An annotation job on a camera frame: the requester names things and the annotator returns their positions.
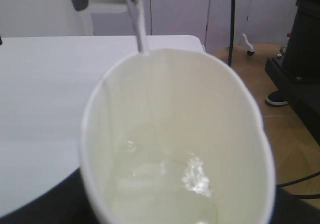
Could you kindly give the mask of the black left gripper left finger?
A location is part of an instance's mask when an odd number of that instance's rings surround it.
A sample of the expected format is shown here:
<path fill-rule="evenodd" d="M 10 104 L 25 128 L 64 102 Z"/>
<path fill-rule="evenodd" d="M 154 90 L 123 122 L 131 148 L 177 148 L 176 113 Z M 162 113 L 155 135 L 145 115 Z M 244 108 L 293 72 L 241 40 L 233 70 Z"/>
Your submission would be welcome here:
<path fill-rule="evenodd" d="M 98 224 L 80 170 L 32 202 L 0 218 L 2 224 Z"/>

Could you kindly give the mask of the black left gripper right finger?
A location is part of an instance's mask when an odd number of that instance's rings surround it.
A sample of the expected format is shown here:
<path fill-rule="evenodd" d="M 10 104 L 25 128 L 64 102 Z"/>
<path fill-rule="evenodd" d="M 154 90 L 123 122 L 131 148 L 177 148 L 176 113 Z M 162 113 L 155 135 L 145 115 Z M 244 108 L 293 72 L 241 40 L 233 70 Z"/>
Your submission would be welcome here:
<path fill-rule="evenodd" d="M 320 210 L 277 187 L 273 209 L 273 223 L 319 224 Z"/>

